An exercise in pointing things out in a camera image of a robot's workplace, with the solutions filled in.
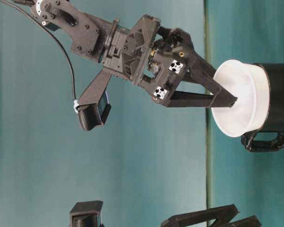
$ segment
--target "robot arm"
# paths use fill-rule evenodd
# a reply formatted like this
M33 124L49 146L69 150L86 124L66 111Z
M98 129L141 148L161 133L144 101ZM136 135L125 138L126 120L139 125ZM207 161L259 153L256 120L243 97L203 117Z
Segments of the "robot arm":
M27 5L48 29L61 28L72 39L71 52L103 65L75 100L81 126L89 131L105 124L110 111L106 87L112 75L146 90L166 107L232 107L237 98L213 80L215 69L194 50L190 35L160 25L144 15L132 29L77 10L67 0L13 0ZM144 75L147 66L153 76ZM212 95L176 91L180 82L198 83Z

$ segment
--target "teal backdrop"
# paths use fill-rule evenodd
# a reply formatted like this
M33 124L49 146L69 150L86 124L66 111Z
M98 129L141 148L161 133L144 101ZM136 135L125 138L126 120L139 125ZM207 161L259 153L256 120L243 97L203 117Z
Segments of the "teal backdrop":
M206 22L207 58L215 67L229 59L284 63L284 0L207 0ZM208 136L210 206L235 203L238 218L255 214L265 227L284 226L284 149L248 153L210 113Z
M131 28L145 13L192 35L204 56L202 0L72 0ZM66 49L71 40L55 32ZM80 94L100 65L70 54ZM203 92L198 86L182 90ZM206 207L205 110L166 109L113 78L103 128L79 128L66 60L31 21L0 3L0 226L66 227L78 201L104 201L107 227L159 226Z

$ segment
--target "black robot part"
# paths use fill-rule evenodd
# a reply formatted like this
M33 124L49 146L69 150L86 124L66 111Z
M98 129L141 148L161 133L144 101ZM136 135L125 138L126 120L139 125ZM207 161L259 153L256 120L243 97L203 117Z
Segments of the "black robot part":
M72 39L71 52L103 65L75 101L81 126L89 131L105 124L110 111L106 87L112 75L142 87L155 103L166 107L232 107L237 98L213 80L215 68L200 57L190 35L161 26L144 15L132 29L83 13L67 0L14 0L27 5L35 19ZM153 77L144 75L147 69ZM184 82L200 84L212 95L178 91Z
M77 202L70 211L70 227L100 227L102 201Z
M209 227L260 227L256 216L235 222L230 221L238 214L235 205L211 208L192 213L174 215L162 222L161 227L187 227L202 222L214 221Z

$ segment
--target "cable clip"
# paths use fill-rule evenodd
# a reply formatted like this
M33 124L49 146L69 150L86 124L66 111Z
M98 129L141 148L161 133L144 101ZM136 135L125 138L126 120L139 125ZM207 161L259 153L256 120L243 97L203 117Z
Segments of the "cable clip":
M78 101L77 101L77 100L74 100L74 110L75 110L76 114L78 114L78 109L77 109L78 106L79 106Z

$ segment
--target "black bracket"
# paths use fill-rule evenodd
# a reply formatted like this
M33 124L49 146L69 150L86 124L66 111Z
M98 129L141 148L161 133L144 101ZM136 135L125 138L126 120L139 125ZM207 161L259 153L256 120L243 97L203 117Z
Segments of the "black bracket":
M236 222L230 221L238 214L235 205L211 208L192 213L174 215L162 222L161 227L187 227L206 221L215 220L210 227L260 227L256 216L251 216Z

